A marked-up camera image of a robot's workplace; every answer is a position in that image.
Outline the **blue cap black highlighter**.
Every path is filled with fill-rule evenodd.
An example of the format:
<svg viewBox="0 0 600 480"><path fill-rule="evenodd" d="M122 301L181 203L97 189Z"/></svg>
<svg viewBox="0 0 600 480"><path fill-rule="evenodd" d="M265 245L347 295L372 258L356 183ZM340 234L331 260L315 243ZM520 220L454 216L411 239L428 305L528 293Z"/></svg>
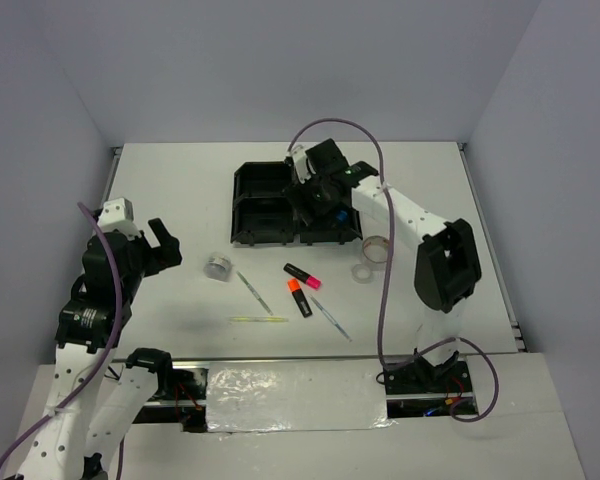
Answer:
<svg viewBox="0 0 600 480"><path fill-rule="evenodd" d="M338 210L334 213L334 215L331 219L331 224L335 228L341 228L341 227L347 225L348 221L349 221L348 212L346 210Z"/></svg>

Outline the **large brown-core tape roll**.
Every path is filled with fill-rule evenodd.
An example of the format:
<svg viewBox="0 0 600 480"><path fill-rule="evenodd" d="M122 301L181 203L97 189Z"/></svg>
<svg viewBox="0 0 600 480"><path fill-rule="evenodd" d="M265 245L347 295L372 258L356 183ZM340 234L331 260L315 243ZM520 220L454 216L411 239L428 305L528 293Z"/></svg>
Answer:
<svg viewBox="0 0 600 480"><path fill-rule="evenodd" d="M389 240L380 235L365 238L361 247L361 259L370 268L382 269L389 257Z"/></svg>

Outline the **pink cap black highlighter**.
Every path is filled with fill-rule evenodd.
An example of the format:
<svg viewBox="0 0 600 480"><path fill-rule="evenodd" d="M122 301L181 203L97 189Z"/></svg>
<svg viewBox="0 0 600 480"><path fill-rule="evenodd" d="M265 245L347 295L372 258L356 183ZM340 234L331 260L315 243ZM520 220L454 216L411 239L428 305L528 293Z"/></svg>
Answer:
<svg viewBox="0 0 600 480"><path fill-rule="evenodd" d="M283 266L283 270L296 280L304 283L314 290L318 290L322 285L322 282L318 278L291 263L286 263Z"/></svg>

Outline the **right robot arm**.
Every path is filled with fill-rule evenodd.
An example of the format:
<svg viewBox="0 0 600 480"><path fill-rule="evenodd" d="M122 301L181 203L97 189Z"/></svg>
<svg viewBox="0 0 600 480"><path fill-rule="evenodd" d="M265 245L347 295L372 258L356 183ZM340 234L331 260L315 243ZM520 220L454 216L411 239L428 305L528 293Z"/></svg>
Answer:
<svg viewBox="0 0 600 480"><path fill-rule="evenodd" d="M437 391L458 358L459 340L447 318L458 312L482 277L472 226L429 212L388 183L383 160L377 166L351 163L332 139L308 149L292 144L286 160L294 174L284 194L306 227L324 226L341 208L350 207L387 225L390 254L396 242L414 253L414 290L434 317L430 345L413 354L415 380L422 389Z"/></svg>

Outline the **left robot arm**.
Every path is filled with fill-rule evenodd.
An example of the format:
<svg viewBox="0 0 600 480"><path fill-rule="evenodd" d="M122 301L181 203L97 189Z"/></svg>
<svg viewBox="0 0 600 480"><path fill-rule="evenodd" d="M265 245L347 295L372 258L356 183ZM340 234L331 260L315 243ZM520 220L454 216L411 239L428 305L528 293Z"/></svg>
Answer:
<svg viewBox="0 0 600 480"><path fill-rule="evenodd" d="M42 418L24 437L32 441L16 471L18 479L105 479L119 444L144 403L169 396L176 385L172 358L154 348L138 348L126 359L109 398L98 394L118 347L141 282L182 262L179 240L159 218L143 232L93 219L95 234L82 256L83 272L59 313L56 361Z"/></svg>

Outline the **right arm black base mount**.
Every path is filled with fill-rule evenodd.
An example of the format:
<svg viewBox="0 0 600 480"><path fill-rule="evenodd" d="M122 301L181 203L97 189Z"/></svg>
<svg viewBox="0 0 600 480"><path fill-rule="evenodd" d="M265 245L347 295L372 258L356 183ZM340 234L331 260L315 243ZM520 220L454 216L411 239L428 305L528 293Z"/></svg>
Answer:
<svg viewBox="0 0 600 480"><path fill-rule="evenodd" d="M376 381L384 386L387 395L465 394L473 392L473 385L465 361L449 361L433 367L418 360L401 369L383 370Z"/></svg>

